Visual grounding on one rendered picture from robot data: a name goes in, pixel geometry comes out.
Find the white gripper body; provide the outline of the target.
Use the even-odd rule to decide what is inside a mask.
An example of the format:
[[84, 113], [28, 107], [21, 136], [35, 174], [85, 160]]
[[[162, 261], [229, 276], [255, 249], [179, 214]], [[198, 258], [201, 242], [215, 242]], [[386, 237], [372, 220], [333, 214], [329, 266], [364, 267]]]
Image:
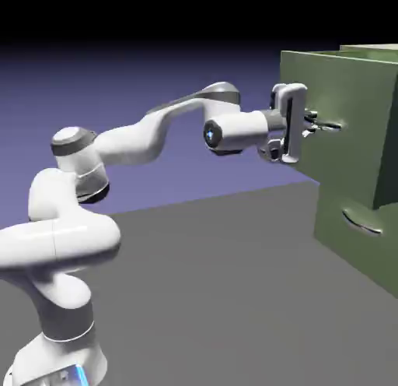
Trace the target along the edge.
[[284, 163], [297, 163], [301, 155], [306, 94], [307, 87], [302, 83], [290, 83], [280, 89], [280, 113], [287, 124], [282, 155]]

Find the green drawer front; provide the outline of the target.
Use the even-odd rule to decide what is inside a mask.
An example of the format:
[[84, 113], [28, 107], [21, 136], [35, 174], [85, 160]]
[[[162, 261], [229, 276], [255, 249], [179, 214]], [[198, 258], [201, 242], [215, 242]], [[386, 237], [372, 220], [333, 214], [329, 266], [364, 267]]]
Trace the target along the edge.
[[398, 202], [398, 59], [283, 51], [280, 80], [305, 84], [307, 109], [340, 126], [305, 138], [296, 169], [371, 209]]
[[[346, 206], [372, 210], [383, 224], [383, 234], [371, 235], [353, 227], [342, 216]], [[314, 237], [398, 299], [398, 202], [373, 210], [321, 184]]]

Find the green cabinet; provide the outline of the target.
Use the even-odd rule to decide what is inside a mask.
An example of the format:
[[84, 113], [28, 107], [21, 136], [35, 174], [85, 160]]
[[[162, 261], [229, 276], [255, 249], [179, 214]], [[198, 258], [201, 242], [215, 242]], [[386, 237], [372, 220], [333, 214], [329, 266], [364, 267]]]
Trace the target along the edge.
[[398, 59], [398, 44], [348, 45], [342, 47], [339, 51], [364, 51], [374, 54], [379, 59]]

